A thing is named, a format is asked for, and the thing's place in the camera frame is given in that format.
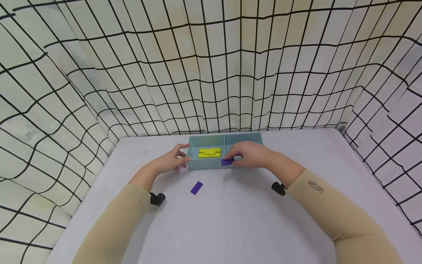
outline fabric backdrop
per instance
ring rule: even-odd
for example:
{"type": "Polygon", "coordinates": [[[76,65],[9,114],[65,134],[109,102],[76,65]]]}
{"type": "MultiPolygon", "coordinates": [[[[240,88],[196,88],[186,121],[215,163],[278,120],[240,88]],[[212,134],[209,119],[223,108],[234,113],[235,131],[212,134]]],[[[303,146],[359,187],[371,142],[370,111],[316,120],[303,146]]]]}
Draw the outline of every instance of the fabric backdrop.
{"type": "Polygon", "coordinates": [[[43,263],[127,136],[336,128],[421,234],[421,9],[0,0],[2,263],[43,263]]]}

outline plastic tray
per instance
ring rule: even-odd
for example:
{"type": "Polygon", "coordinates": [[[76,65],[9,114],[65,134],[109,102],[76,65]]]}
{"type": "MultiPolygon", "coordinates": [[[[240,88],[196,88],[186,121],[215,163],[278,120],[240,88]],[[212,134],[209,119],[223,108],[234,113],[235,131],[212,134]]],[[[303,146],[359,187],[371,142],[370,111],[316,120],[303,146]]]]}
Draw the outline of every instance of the plastic tray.
{"type": "Polygon", "coordinates": [[[191,170],[197,169],[228,169],[236,168],[233,165],[222,166],[221,160],[229,151],[231,146],[242,141],[253,141],[262,145],[261,133],[231,133],[227,135],[191,136],[189,137],[189,148],[187,156],[191,158],[188,167],[191,170]],[[199,149],[221,148],[220,158],[198,158],[199,149]]]}

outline purple block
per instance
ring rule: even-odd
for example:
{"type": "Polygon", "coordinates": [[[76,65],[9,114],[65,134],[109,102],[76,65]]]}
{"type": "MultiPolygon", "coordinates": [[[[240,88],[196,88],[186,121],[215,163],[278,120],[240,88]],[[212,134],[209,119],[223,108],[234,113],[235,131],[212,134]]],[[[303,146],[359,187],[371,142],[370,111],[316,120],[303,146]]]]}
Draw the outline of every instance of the purple block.
{"type": "Polygon", "coordinates": [[[229,158],[228,160],[221,160],[221,165],[223,166],[231,165],[234,161],[235,161],[234,158],[229,158]]]}
{"type": "Polygon", "coordinates": [[[197,182],[195,186],[193,186],[190,192],[193,194],[196,194],[199,191],[199,189],[201,189],[201,187],[202,187],[202,182],[197,182]]]}

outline wrist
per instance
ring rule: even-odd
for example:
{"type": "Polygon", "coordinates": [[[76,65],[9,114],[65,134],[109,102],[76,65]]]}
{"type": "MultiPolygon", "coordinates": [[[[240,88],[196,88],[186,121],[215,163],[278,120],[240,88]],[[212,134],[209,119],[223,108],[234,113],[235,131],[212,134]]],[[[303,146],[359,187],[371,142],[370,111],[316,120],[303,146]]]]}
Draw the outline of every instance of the wrist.
{"type": "Polygon", "coordinates": [[[267,170],[271,171],[288,188],[305,168],[281,153],[274,153],[269,159],[267,170]]]}

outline table surface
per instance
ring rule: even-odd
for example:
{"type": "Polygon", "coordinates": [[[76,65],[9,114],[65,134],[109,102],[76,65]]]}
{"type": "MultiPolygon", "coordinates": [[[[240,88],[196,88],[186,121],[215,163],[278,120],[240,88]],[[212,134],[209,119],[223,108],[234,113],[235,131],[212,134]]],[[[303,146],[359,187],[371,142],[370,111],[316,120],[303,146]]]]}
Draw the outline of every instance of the table surface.
{"type": "MultiPolygon", "coordinates": [[[[71,263],[85,235],[137,170],[187,143],[189,135],[121,139],[57,242],[47,263],[71,263]]],[[[335,129],[262,132],[265,146],[311,169],[366,210],[406,264],[420,263],[422,240],[335,129]]],[[[334,245],[289,196],[271,190],[265,169],[182,169],[161,175],[123,263],[334,264],[334,245]],[[197,195],[190,190],[203,183],[197,195]]]]}

